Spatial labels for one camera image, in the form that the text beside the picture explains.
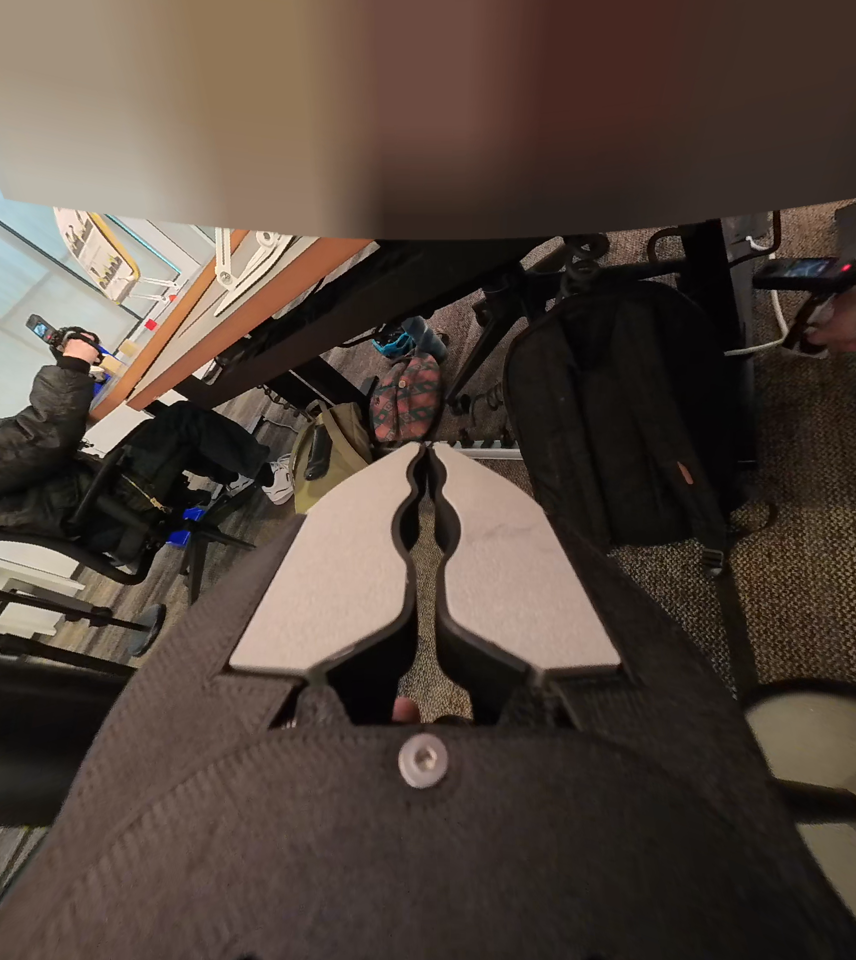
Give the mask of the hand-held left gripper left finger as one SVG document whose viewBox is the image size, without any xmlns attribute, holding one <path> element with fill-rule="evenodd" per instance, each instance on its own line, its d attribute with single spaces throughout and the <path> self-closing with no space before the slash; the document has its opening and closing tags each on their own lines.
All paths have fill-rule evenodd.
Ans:
<svg viewBox="0 0 856 960">
<path fill-rule="evenodd" d="M 418 520 L 418 470 L 407 443 L 311 507 L 230 655 L 244 674 L 302 681 L 359 675 L 397 687 L 417 653 L 416 575 L 405 531 Z"/>
</svg>

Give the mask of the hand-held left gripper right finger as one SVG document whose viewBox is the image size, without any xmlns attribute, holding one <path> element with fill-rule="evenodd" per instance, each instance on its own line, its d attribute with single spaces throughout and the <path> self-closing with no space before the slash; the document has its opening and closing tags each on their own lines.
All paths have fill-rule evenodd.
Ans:
<svg viewBox="0 0 856 960">
<path fill-rule="evenodd" d="M 428 454 L 443 671 L 462 687 L 619 672 L 620 653 L 536 501 L 456 449 Z"/>
</svg>

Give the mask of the person's right hand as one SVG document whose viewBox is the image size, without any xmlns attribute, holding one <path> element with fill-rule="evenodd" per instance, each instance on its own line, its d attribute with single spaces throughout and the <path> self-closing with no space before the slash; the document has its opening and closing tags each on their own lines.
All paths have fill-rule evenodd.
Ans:
<svg viewBox="0 0 856 960">
<path fill-rule="evenodd" d="M 829 300 L 808 339 L 830 353 L 856 353 L 856 287 Z"/>
</svg>

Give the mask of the black desk leg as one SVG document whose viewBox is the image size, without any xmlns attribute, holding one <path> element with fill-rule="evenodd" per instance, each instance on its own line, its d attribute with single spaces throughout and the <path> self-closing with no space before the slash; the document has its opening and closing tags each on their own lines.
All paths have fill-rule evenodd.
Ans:
<svg viewBox="0 0 856 960">
<path fill-rule="evenodd" d="M 685 267 L 677 277 L 678 289 L 705 313 L 724 352 L 745 349 L 750 308 L 739 306 L 722 219 L 689 223 L 681 231 Z M 755 471 L 758 466 L 755 361 L 747 354 L 736 355 L 727 357 L 725 365 L 734 406 L 730 418 L 738 465 L 743 471 Z"/>
</svg>

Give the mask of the olive green bag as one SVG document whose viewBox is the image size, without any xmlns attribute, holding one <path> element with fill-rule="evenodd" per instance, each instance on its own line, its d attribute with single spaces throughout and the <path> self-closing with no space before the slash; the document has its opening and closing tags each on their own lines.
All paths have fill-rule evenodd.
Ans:
<svg viewBox="0 0 856 960">
<path fill-rule="evenodd" d="M 304 515 L 334 487 L 373 461 L 369 430 L 354 402 L 317 400 L 290 452 L 293 509 Z"/>
</svg>

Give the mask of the white power strip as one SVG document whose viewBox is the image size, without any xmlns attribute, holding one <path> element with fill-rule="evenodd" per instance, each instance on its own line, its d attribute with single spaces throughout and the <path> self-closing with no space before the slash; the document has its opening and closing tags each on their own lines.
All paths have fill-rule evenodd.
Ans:
<svg viewBox="0 0 856 960">
<path fill-rule="evenodd" d="M 505 444 L 500 440 L 440 440 L 435 445 L 441 449 L 455 450 L 476 460 L 523 460 L 523 454 L 516 444 Z"/>
</svg>

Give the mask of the patterned pink bag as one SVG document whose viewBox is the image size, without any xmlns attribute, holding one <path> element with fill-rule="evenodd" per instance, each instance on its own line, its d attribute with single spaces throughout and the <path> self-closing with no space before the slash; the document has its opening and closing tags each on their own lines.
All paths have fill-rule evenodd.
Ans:
<svg viewBox="0 0 856 960">
<path fill-rule="evenodd" d="M 441 368 L 433 355 L 415 351 L 392 364 L 378 380 L 370 401 L 375 442 L 397 447 L 426 440 L 442 400 Z"/>
</svg>

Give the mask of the black backpack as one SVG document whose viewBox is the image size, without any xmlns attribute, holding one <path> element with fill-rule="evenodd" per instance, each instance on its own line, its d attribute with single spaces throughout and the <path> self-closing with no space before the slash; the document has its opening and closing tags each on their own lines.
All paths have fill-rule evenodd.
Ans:
<svg viewBox="0 0 856 960">
<path fill-rule="evenodd" d="M 694 542 L 733 576 L 744 418 L 706 312 L 652 280 L 567 297 L 515 338 L 504 397 L 534 496 L 574 555 Z"/>
</svg>

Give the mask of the black office chair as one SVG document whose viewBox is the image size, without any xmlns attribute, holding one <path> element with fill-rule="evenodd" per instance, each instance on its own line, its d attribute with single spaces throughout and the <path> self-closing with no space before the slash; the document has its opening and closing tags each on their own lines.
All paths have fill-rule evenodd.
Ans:
<svg viewBox="0 0 856 960">
<path fill-rule="evenodd" d="M 93 469 L 92 478 L 76 509 L 66 518 L 66 534 L 62 537 L 47 537 L 11 532 L 0 528 L 0 543 L 27 544 L 56 552 L 74 560 L 79 566 L 93 570 L 117 584 L 132 586 L 146 580 L 154 559 L 165 546 L 167 535 L 180 524 L 184 509 L 182 499 L 188 494 L 187 481 L 176 482 L 169 496 L 174 497 L 178 510 L 167 509 L 163 502 L 149 498 L 151 513 L 131 510 L 113 495 L 122 481 L 134 485 L 128 475 L 130 446 L 120 445 L 103 458 L 83 455 L 82 461 Z M 183 549 L 179 574 L 185 578 L 190 603 L 196 602 L 201 593 L 209 546 L 224 545 L 253 550 L 254 545 L 221 530 L 226 521 L 254 496 L 258 488 L 248 486 L 233 495 L 224 493 L 211 497 L 205 504 L 205 518 L 192 524 L 192 536 Z M 88 548 L 83 536 L 93 518 L 103 516 L 122 528 L 118 544 L 122 557 L 111 552 L 97 552 Z"/>
</svg>

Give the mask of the teal blue bag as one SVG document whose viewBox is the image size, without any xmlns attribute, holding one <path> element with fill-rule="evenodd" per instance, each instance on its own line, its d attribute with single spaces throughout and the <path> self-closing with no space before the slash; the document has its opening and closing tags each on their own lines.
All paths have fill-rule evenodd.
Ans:
<svg viewBox="0 0 856 960">
<path fill-rule="evenodd" d="M 446 334 L 436 331 L 421 316 L 386 324 L 371 338 L 374 349 L 390 362 L 421 353 L 440 364 L 447 358 L 448 342 Z"/>
</svg>

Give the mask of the wood-edged grey desk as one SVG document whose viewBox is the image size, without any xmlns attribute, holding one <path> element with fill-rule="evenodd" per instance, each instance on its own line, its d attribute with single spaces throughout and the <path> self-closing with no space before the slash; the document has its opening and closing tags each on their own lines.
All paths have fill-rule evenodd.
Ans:
<svg viewBox="0 0 856 960">
<path fill-rule="evenodd" d="M 356 255 L 374 245 L 357 238 L 301 237 L 227 307 L 216 261 L 198 275 L 127 369 L 93 402 L 89 425 L 119 407 L 142 410 Z"/>
</svg>

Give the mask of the white desk stand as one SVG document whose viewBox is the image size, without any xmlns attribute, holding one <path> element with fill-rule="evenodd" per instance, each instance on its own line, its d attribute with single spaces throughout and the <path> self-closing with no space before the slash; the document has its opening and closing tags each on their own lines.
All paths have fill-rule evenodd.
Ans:
<svg viewBox="0 0 856 960">
<path fill-rule="evenodd" d="M 215 280 L 224 290 L 215 308 L 216 317 L 224 314 L 257 282 L 266 277 L 292 244 L 300 239 L 297 236 L 276 232 L 255 231 L 257 249 L 241 272 L 234 273 L 230 235 L 231 231 L 228 228 L 215 228 Z"/>
</svg>

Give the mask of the pale round base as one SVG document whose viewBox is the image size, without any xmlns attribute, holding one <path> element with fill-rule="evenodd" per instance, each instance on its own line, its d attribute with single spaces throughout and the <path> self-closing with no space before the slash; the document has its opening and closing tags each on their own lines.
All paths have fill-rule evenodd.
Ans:
<svg viewBox="0 0 856 960">
<path fill-rule="evenodd" d="M 856 686 L 797 679 L 759 688 L 746 718 L 770 771 L 784 782 L 845 791 L 856 800 Z M 856 820 L 798 830 L 856 918 Z"/>
</svg>

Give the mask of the person's black trousers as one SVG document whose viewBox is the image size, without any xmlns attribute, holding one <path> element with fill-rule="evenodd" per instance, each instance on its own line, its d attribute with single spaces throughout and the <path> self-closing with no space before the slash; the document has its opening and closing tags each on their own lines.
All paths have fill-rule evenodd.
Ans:
<svg viewBox="0 0 856 960">
<path fill-rule="evenodd" d="M 135 668 L 0 658 L 0 828 L 50 826 Z"/>
</svg>

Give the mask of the white yellow-edged sign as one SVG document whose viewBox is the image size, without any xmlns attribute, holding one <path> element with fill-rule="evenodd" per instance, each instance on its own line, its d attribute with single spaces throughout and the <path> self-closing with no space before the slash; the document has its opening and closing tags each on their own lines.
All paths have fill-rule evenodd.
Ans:
<svg viewBox="0 0 856 960">
<path fill-rule="evenodd" d="M 53 207 L 58 232 L 74 261 L 107 299 L 121 305 L 141 271 L 107 222 L 97 213 Z"/>
</svg>

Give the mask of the black metal frame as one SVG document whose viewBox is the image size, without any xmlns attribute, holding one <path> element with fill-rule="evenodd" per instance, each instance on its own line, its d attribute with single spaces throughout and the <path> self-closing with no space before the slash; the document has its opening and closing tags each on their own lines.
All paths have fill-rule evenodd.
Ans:
<svg viewBox="0 0 856 960">
<path fill-rule="evenodd" d="M 154 645 L 165 626 L 168 613 L 166 605 L 155 604 L 148 606 L 134 620 L 122 619 L 108 606 L 96 606 L 54 590 L 9 579 L 0 589 L 0 618 L 13 606 L 54 614 L 66 623 L 84 621 L 93 629 L 116 627 L 125 630 L 129 638 L 127 654 L 135 659 L 142 657 Z M 37 634 L 23 637 L 0 631 L 0 656 L 20 661 L 34 659 L 123 680 L 135 671 L 126 664 L 51 645 L 42 641 Z"/>
</svg>

